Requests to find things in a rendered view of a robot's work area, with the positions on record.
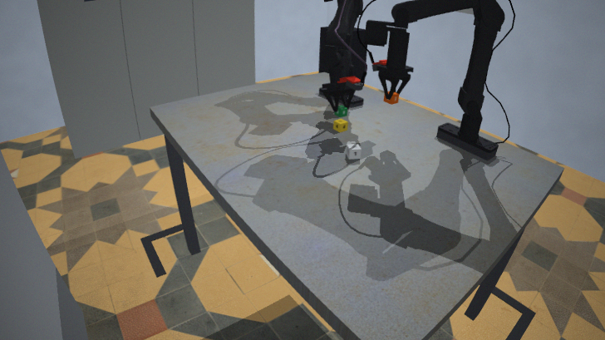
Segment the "green block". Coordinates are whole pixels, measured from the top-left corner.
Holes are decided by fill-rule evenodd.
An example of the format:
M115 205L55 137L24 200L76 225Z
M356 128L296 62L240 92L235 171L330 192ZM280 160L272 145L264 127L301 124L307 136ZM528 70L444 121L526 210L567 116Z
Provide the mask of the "green block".
M339 117L347 116L347 108L345 106L339 106L338 112L334 112L334 115Z

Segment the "orange block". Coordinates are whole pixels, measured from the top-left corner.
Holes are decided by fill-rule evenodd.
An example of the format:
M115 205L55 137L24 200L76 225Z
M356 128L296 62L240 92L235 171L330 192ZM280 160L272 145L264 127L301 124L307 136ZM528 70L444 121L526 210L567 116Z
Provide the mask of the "orange block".
M384 95L384 102L387 102L389 104L396 104L396 103L398 103L398 100L399 100L399 94L396 92L394 92L394 94L392 95L390 100L386 99L386 96Z

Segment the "yellow block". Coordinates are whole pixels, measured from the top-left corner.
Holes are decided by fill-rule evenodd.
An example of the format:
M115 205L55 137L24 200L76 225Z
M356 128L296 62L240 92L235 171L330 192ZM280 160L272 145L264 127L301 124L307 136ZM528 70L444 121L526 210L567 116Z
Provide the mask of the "yellow block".
M333 130L338 132L347 131L348 122L343 119L335 120L333 122Z

